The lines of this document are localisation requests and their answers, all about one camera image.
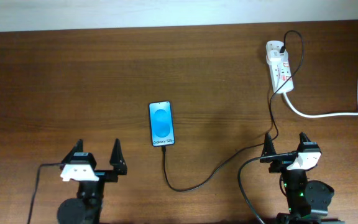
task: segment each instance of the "wood grain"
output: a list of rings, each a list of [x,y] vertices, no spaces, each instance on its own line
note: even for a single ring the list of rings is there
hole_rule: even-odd
[[[198,184],[271,128],[265,43],[288,29],[306,44],[293,104],[309,114],[355,111],[358,21],[0,33],[0,223],[25,222],[37,166],[60,161],[79,138],[100,169],[110,168],[119,138],[128,164],[127,176],[106,185],[102,222],[253,220],[236,175],[262,149],[243,152],[204,187],[176,193],[150,142],[147,105],[172,102],[177,143],[167,151],[169,179],[178,188]],[[295,68],[295,35],[288,51]],[[308,176],[335,188],[329,217],[358,223],[358,117],[304,119],[280,97],[273,112],[277,151],[295,150],[301,131],[317,141],[323,156]],[[267,168],[256,162],[242,176],[259,213],[273,218],[287,205]],[[75,196],[77,183],[59,175],[42,171],[33,223],[56,223],[59,204]]]

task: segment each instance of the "white cable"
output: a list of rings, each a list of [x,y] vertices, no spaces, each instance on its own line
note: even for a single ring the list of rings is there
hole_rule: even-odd
[[[357,112],[343,112],[343,113],[329,113],[329,114],[317,114],[317,115],[308,115],[299,112],[295,107],[291,104],[290,99],[287,97],[287,93],[283,93],[285,101],[297,115],[300,115],[305,118],[326,118],[329,116],[358,116],[358,79],[357,79]]]

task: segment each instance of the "white power strip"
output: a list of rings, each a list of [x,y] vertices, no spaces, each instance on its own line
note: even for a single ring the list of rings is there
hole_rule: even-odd
[[[271,40],[266,44],[266,61],[270,69],[270,77],[272,79],[273,91],[276,93],[282,93],[288,106],[296,114],[304,118],[325,118],[329,116],[358,116],[358,79],[357,79],[357,112],[342,112],[342,113],[328,113],[328,114],[316,114],[308,115],[299,112],[291,104],[290,99],[287,96],[287,92],[293,90],[293,80],[291,77],[290,64],[288,63],[288,52],[280,53],[280,49],[284,46],[284,43],[278,40]]]
[[[285,81],[291,77],[290,64],[288,63],[288,52],[280,54],[284,43],[278,40],[271,40],[266,44],[266,61],[270,69],[273,91],[276,92]],[[277,93],[286,93],[293,90],[292,78]]]

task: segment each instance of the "black cable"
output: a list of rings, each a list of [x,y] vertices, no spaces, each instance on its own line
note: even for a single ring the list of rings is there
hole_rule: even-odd
[[[192,191],[192,190],[196,190],[197,188],[203,186],[205,183],[207,183],[209,180],[212,179],[212,177],[224,166],[226,165],[230,160],[232,160],[234,157],[236,157],[240,152],[246,150],[246,149],[250,149],[250,148],[253,148],[253,147],[257,147],[257,146],[263,146],[264,143],[260,143],[260,144],[256,144],[254,146],[248,146],[248,147],[245,147],[243,149],[241,149],[240,151],[237,151],[234,155],[232,155],[230,158],[226,159],[224,162],[221,163],[221,165],[219,165],[217,168],[215,168],[215,170],[212,171],[211,175],[206,179],[204,180],[202,183],[194,186],[194,187],[190,187],[190,188],[187,188],[187,189],[176,189],[174,187],[172,187],[172,185],[169,183],[168,181],[168,177],[167,177],[167,171],[165,170],[165,154],[166,154],[166,151],[167,149],[165,148],[165,146],[162,146],[162,166],[163,166],[163,170],[164,170],[164,177],[165,177],[165,181],[167,182],[168,184],[168,187],[171,188],[172,190],[176,191],[176,192],[189,192],[189,191]]]
[[[61,163],[53,163],[53,164],[41,164],[41,165],[38,167],[37,177],[35,178],[35,189],[34,189],[34,193],[32,194],[32,198],[31,198],[29,218],[27,219],[27,224],[30,224],[30,221],[31,221],[32,208],[33,208],[33,206],[34,206],[35,195],[37,194],[38,183],[39,183],[39,181],[40,181],[41,168],[47,167],[47,166],[62,166],[62,165],[64,165],[64,164],[61,164]]]
[[[303,42],[303,37],[302,35],[296,31],[296,30],[289,30],[287,31],[285,34],[284,34],[284,46],[285,47],[285,41],[286,41],[286,38],[287,38],[287,34],[291,33],[291,32],[294,32],[296,34],[299,35],[300,39],[301,39],[301,42],[302,42],[302,56],[301,56],[301,60],[299,62],[299,65],[298,67],[296,68],[296,70],[292,73],[292,75],[289,77],[289,79],[287,79],[281,86],[280,88],[278,88],[272,95],[272,97],[270,98],[269,102],[268,102],[268,111],[270,113],[270,119],[272,120],[272,123],[274,125],[274,128],[276,129],[276,136],[272,139],[272,141],[274,141],[277,137],[278,137],[278,128],[277,128],[277,125],[276,125],[276,122],[274,120],[274,115],[273,115],[273,111],[272,111],[272,100],[273,100],[273,97],[276,95],[277,91],[280,90],[289,80],[291,80],[292,77],[295,76],[295,74],[299,71],[299,68],[302,66],[302,63],[303,63],[303,56],[305,54],[305,43]],[[168,181],[168,177],[167,177],[167,171],[165,170],[165,154],[166,154],[166,148],[165,146],[162,146],[162,153],[163,153],[163,172],[164,172],[164,176],[165,176],[165,181],[167,182],[168,186],[176,191],[176,192],[189,192],[191,190],[195,190],[201,186],[203,186],[205,183],[207,183],[209,180],[212,179],[212,177],[224,166],[226,165],[229,161],[231,161],[233,158],[235,158],[238,154],[240,154],[241,152],[243,152],[244,150],[246,149],[252,149],[253,147],[258,147],[258,146],[263,146],[264,143],[260,143],[260,144],[256,144],[256,145],[253,145],[253,146],[247,146],[247,147],[244,147],[240,150],[238,150],[235,154],[233,154],[230,158],[226,159],[222,164],[220,164],[217,168],[215,168],[215,170],[212,171],[211,175],[206,179],[204,180],[202,183],[194,186],[194,187],[190,187],[190,188],[187,188],[187,189],[176,189],[174,187],[172,187],[172,185],[169,183]]]
[[[273,100],[273,97],[276,95],[276,93],[281,89],[283,88],[283,86],[288,82],[290,81],[294,76],[295,74],[299,71],[299,69],[301,68],[302,64],[303,64],[303,57],[305,56],[305,43],[303,42],[303,37],[302,35],[296,31],[296,30],[289,30],[287,31],[285,34],[284,34],[284,46],[283,48],[285,49],[285,45],[286,45],[286,39],[287,39],[287,34],[291,33],[291,32],[294,32],[296,34],[298,34],[299,38],[301,39],[301,42],[302,42],[302,56],[301,56],[301,60],[299,61],[299,64],[298,64],[298,67],[296,68],[296,70],[292,73],[292,75],[289,77],[289,79],[287,79],[281,86],[280,88],[278,88],[272,95],[272,97],[270,98],[269,100],[269,103],[268,103],[268,111],[270,113],[270,119],[272,120],[272,123],[274,124],[274,128],[276,129],[276,136],[272,139],[272,141],[274,141],[274,139],[276,139],[278,137],[278,128],[277,128],[277,125],[276,125],[276,122],[274,120],[274,116],[273,116],[273,111],[272,111],[272,100]]]
[[[237,179],[238,179],[238,182],[239,182],[239,187],[240,187],[242,196],[244,197],[244,199],[246,200],[246,202],[247,202],[249,208],[251,209],[251,211],[254,213],[254,215],[256,216],[256,218],[258,219],[258,221],[259,221],[261,224],[265,224],[265,223],[264,223],[264,221],[261,219],[261,217],[258,215],[258,213],[256,212],[254,206],[252,206],[250,200],[248,199],[246,193],[244,192],[244,189],[242,188],[242,184],[241,184],[241,170],[242,170],[242,168],[244,168],[244,166],[246,166],[248,163],[250,163],[250,162],[252,162],[252,161],[256,161],[256,160],[259,160],[259,159],[268,159],[268,158],[276,158],[276,157],[282,157],[282,156],[290,156],[290,155],[294,155],[294,154],[296,154],[296,152],[281,153],[281,154],[272,155],[272,156],[260,156],[260,157],[256,157],[256,158],[250,159],[250,160],[248,160],[247,162],[243,163],[243,164],[240,166],[239,172],[237,173]]]
[[[281,185],[281,183],[283,182],[283,174],[280,174],[280,178],[278,180],[278,184],[280,185],[280,190],[281,190],[281,193],[284,194],[284,196],[287,196],[287,194],[285,193],[285,191],[283,190],[283,186]]]

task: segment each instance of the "smartphone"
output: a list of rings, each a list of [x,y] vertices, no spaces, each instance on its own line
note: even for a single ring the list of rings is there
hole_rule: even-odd
[[[150,129],[153,146],[167,146],[175,143],[171,103],[169,101],[149,104]]]

